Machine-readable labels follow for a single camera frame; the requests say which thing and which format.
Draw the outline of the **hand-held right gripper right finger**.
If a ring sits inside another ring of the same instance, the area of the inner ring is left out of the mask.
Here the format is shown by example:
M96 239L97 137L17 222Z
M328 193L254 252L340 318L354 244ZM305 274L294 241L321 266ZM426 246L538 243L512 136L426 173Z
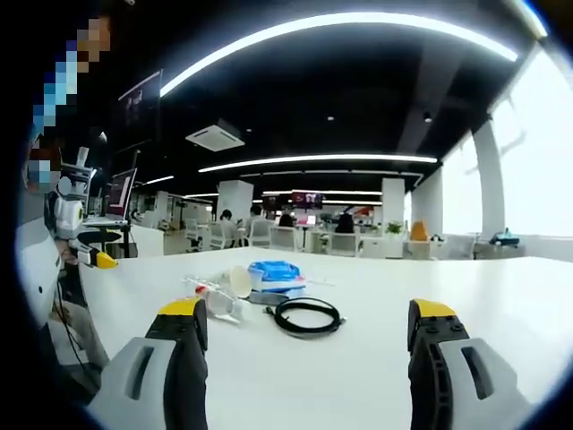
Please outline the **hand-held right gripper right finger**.
M409 302L407 350L412 429L517 429L528 418L514 369L447 305Z

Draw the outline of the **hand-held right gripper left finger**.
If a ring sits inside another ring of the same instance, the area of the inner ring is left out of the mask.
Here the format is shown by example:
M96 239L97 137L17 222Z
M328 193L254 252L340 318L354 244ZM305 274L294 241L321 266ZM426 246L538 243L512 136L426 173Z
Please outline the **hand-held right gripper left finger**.
M88 411L104 429L206 429L207 349L205 300L164 306L109 361Z

